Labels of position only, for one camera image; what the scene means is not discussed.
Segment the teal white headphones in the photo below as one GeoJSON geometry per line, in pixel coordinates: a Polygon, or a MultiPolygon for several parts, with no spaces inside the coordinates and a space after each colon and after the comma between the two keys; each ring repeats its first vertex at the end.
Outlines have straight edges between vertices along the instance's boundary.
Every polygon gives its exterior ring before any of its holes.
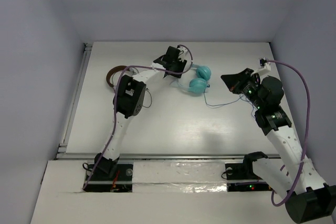
{"type": "Polygon", "coordinates": [[[188,86],[183,86],[178,80],[174,80],[171,84],[186,92],[203,94],[210,87],[208,81],[211,79],[212,72],[207,66],[192,64],[191,68],[195,70],[196,78],[192,79],[188,86]]]}

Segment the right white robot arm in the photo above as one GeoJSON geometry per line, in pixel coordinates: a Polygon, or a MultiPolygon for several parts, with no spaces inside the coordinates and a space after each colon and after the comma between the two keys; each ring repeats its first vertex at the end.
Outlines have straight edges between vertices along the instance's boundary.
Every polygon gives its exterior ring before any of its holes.
{"type": "Polygon", "coordinates": [[[224,74],[221,79],[234,94],[244,95],[256,108],[257,125],[282,159],[285,173],[276,167],[266,154],[254,152],[245,155],[243,174],[264,180],[273,194],[282,201],[295,223],[332,215],[335,209],[335,186],[330,186],[315,170],[296,138],[292,122],[280,106],[284,96],[282,82],[272,76],[260,78],[259,73],[246,68],[237,74],[224,74]]]}

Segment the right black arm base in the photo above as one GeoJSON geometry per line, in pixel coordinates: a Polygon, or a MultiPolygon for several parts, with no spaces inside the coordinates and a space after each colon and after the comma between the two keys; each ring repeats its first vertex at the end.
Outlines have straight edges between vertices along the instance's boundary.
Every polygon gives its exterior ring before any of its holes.
{"type": "Polygon", "coordinates": [[[253,173],[253,162],[268,158],[263,152],[246,154],[241,163],[225,164],[221,178],[227,181],[228,192],[271,191],[271,187],[253,173]]]}

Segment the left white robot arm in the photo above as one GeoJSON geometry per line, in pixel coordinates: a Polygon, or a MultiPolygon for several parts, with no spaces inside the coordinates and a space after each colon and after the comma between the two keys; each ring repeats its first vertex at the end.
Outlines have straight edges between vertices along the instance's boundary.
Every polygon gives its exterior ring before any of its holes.
{"type": "Polygon", "coordinates": [[[185,69],[186,54],[191,54],[183,45],[169,46],[166,53],[147,66],[127,66],[122,70],[114,89],[113,128],[102,151],[95,156],[89,181],[93,175],[111,179],[116,175],[122,142],[129,124],[142,109],[148,84],[159,83],[166,76],[181,77],[190,68],[185,69]]]}

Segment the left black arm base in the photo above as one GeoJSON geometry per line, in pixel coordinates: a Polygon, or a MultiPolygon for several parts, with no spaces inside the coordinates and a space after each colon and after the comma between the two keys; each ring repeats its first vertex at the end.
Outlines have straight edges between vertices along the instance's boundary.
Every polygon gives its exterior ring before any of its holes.
{"type": "Polygon", "coordinates": [[[93,163],[83,163],[86,171],[83,191],[90,193],[131,193],[133,163],[119,163],[119,158],[112,161],[102,158],[95,167],[100,153],[95,156],[93,163]]]}

